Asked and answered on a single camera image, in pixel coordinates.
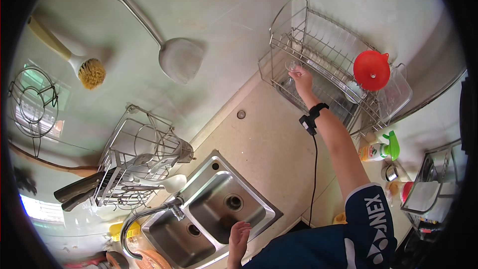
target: window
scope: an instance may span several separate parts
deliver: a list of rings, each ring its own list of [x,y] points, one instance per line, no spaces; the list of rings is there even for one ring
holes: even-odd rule
[[[42,202],[21,194],[20,198],[28,216],[50,223],[64,223],[61,204]]]

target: stainless steel sink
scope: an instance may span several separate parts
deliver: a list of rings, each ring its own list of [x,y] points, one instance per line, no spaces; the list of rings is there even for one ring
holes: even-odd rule
[[[229,254],[230,228],[237,221],[252,226],[249,241],[283,214],[263,198],[214,150],[188,177],[186,186],[169,200],[181,197],[186,215],[152,215],[142,231],[173,268],[199,269]]]

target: dish brush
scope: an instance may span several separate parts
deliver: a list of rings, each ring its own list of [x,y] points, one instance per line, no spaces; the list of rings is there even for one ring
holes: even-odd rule
[[[86,89],[92,90],[103,83],[106,72],[100,60],[71,53],[51,31],[46,29],[33,16],[30,16],[27,25],[48,48],[69,62],[73,67],[75,76],[78,77]]]

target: faucet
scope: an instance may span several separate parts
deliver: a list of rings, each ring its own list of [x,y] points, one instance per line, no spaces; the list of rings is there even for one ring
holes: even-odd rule
[[[143,256],[138,254],[138,253],[133,253],[129,250],[128,245],[126,244],[126,235],[128,233],[129,228],[135,222],[136,220],[140,219],[141,217],[145,217],[154,213],[158,213],[164,210],[171,210],[171,212],[174,214],[174,216],[178,219],[178,221],[183,220],[186,215],[181,211],[179,208],[182,206],[184,201],[180,197],[176,197],[174,200],[165,202],[161,206],[158,206],[156,208],[144,210],[141,212],[137,212],[136,214],[131,215],[128,219],[125,220],[123,223],[123,226],[121,227],[121,233],[120,233],[120,241],[121,241],[121,247],[123,248],[124,254],[129,256],[130,258],[137,259],[137,260],[142,260]]]

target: black wrist strap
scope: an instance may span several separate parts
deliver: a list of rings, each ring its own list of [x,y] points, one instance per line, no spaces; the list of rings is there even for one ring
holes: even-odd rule
[[[309,132],[310,135],[317,134],[315,131],[315,128],[317,128],[315,125],[315,119],[319,117],[322,108],[329,109],[329,106],[325,103],[319,103],[309,110],[309,116],[302,116],[299,119],[301,125],[307,130],[307,132]]]

